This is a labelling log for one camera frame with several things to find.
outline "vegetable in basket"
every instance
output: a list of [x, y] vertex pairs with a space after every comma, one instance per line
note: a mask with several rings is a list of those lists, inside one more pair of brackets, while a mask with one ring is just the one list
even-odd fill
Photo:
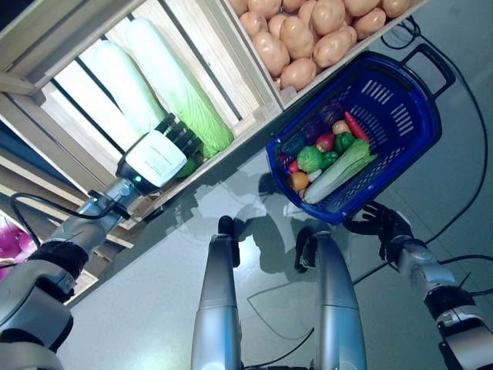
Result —
[[334, 150], [341, 155], [354, 142], [354, 136], [351, 133], [340, 133], [336, 135]]
[[305, 172], [295, 172], [291, 174], [287, 182], [291, 189], [299, 191], [305, 189], [310, 181]]
[[363, 129], [359, 125], [359, 123], [356, 121], [356, 119], [353, 117], [353, 115], [349, 112], [344, 112], [344, 118], [346, 119], [347, 126], [349, 127], [349, 130], [351, 133], [354, 135], [355, 138], [357, 139], [363, 139], [367, 143], [370, 142], [370, 139], [368, 139], [368, 136], [366, 133], [364, 133]]
[[344, 154], [325, 170], [304, 192], [304, 201], [309, 204], [320, 202], [340, 185], [360, 172], [377, 156], [370, 155], [370, 145], [358, 139]]
[[319, 170], [324, 165], [324, 155], [315, 146], [305, 146], [297, 157], [298, 167], [306, 173]]
[[335, 136], [333, 133], [324, 133], [320, 135], [315, 142], [315, 147], [322, 153], [326, 153], [334, 148]]
[[337, 158], [339, 158], [339, 154], [331, 150], [330, 152], [326, 152], [324, 154], [324, 165], [322, 166], [322, 170], [326, 170], [330, 166], [332, 166]]

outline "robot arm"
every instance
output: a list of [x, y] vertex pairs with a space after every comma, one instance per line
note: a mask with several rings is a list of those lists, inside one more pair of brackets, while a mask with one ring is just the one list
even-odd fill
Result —
[[161, 132], [146, 134], [120, 160], [115, 183], [104, 193], [89, 194], [79, 214], [90, 218], [71, 216], [13, 268], [0, 283], [2, 369], [62, 369], [55, 353], [72, 329], [72, 315], [63, 302], [73, 295], [75, 280], [106, 235], [128, 217], [126, 210], [158, 190], [185, 162], [185, 155]]
[[367, 221], [344, 226], [357, 234], [378, 235], [380, 256], [394, 263], [422, 297], [443, 342], [438, 346], [449, 370], [479, 370], [493, 366], [493, 332], [471, 295], [458, 286], [452, 272], [413, 238], [409, 224], [397, 212], [376, 202], [365, 207]]

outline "wooden slat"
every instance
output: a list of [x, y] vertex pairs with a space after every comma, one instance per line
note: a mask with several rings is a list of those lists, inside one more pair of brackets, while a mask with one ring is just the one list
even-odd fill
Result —
[[265, 78], [262, 77], [257, 61], [242, 41], [238, 28], [220, 1], [203, 0], [198, 1], [197, 4], [204, 16], [209, 19], [216, 37], [240, 71], [243, 83], [255, 96], [260, 106], [274, 102], [276, 97]]
[[[49, 199], [52, 202], [69, 208], [70, 210], [77, 210], [77, 208], [79, 208], [79, 206], [48, 191], [47, 189], [39, 186], [37, 183], [28, 181], [17, 173], [3, 166], [0, 166], [0, 193], [3, 193], [7, 197], [10, 197], [12, 194], [18, 192], [26, 192], [32, 193], [34, 195], [39, 195], [40, 197]], [[61, 221], [64, 221], [68, 218], [68, 216], [63, 212], [60, 212], [55, 208], [51, 208], [35, 200], [20, 198], [19, 201]], [[133, 247], [135, 239], [139, 235], [139, 231], [142, 230], [143, 227], [143, 225], [140, 225], [139, 227], [134, 227], [133, 229], [135, 230], [132, 231], [127, 231], [125, 229], [122, 229], [121, 227], [117, 227], [110, 233], [110, 235], [107, 236], [107, 239], [109, 241], [113, 241], [114, 243], [120, 244], [123, 247], [131, 248]]]
[[0, 71], [5, 71], [40, 37], [84, 0], [36, 0], [0, 32]]
[[32, 181], [33, 183], [37, 183], [40, 187], [44, 187], [45, 189], [59, 195], [64, 199], [67, 199], [77, 206], [82, 206], [87, 199], [84, 193], [73, 189], [66, 183], [63, 183], [54, 177], [49, 176], [36, 166], [31, 165], [30, 163], [18, 158], [2, 148], [0, 148], [0, 165], [13, 171], [14, 173], [17, 173], [19, 176]]
[[30, 82], [13, 76], [9, 73], [0, 72], [0, 93], [14, 93], [29, 95], [36, 87]]
[[[80, 162], [77, 158], [78, 143], [71, 143], [74, 146], [69, 145], [68, 149], [59, 141], [54, 141], [54, 138], [42, 126], [38, 126], [29, 119], [4, 94], [0, 94], [0, 119], [83, 193], [91, 189], [98, 191], [104, 189], [105, 184], [86, 168], [84, 162]], [[86, 153], [86, 161], [91, 163], [94, 159]]]
[[[77, 209], [77, 206], [67, 199], [64, 199], [48, 191], [47, 189], [39, 186], [37, 183], [33, 183], [32, 181], [25, 179], [14, 171], [0, 166], [0, 193], [6, 195], [7, 197], [10, 197], [12, 194], [18, 192], [26, 192], [32, 193], [34, 195], [39, 195], [40, 197], [47, 198], [71, 210]], [[63, 212], [44, 205], [43, 203], [36, 202], [35, 200], [21, 198], [19, 199], [19, 201], [27, 204], [30, 207], [35, 208], [36, 210], [40, 210], [44, 214], [48, 214], [60, 220], [65, 220], [67, 218], [67, 215]]]
[[17, 76], [27, 77], [39, 88], [43, 87], [143, 1], [85, 0], [76, 11], [37, 42], [29, 53], [25, 53], [9, 71]]
[[243, 68], [236, 67], [233, 57], [211, 25], [214, 21], [202, 10], [200, 2], [203, 0], [166, 0], [240, 115], [246, 117], [259, 107], [260, 102], [249, 89], [247, 80], [250, 77], [245, 76]]
[[[84, 166], [97, 180], [98, 182], [104, 184], [105, 186], [110, 185], [115, 176], [110, 170], [107, 169], [107, 166], [101, 165], [98, 161], [94, 159], [94, 156], [98, 155], [100, 150], [99, 147], [94, 146], [93, 148], [89, 148], [80, 143], [81, 140], [91, 140], [90, 137], [81, 135], [80, 137], [72, 137], [66, 132], [66, 128], [61, 126], [60, 123], [56, 122], [48, 113], [46, 113], [43, 109], [41, 109], [35, 101], [29, 96], [20, 96], [11, 94], [10, 97], [12, 101], [16, 103], [26, 115], [31, 117], [36, 126], [41, 128], [45, 134], [52, 138], [55, 143], [64, 149], [66, 149], [67, 153], [70, 153], [81, 166]], [[24, 133], [24, 136], [29, 137], [32, 136], [31, 133]]]

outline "green pepper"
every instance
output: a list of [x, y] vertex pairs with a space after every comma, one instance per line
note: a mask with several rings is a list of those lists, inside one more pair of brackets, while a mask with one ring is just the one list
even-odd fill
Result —
[[333, 150], [331, 150], [330, 152], [326, 152], [324, 154], [324, 165], [322, 166], [322, 170], [326, 170], [327, 168], [332, 166], [337, 158], [339, 158], [339, 154], [337, 154]]
[[340, 133], [336, 135], [334, 149], [337, 154], [341, 155], [354, 142], [354, 136], [351, 133]]

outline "plastic basket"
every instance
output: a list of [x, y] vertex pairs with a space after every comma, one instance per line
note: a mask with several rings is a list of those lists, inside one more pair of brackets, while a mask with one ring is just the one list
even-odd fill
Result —
[[[432, 93], [406, 64], [417, 53], [445, 77]], [[446, 62], [421, 44], [399, 62], [373, 52], [360, 54], [301, 106], [290, 123], [267, 144], [274, 179], [299, 208], [313, 217], [340, 224], [390, 185], [441, 136], [435, 100], [455, 82]], [[287, 166], [306, 145], [350, 112], [370, 138], [377, 159], [316, 204], [304, 203], [287, 184]]]

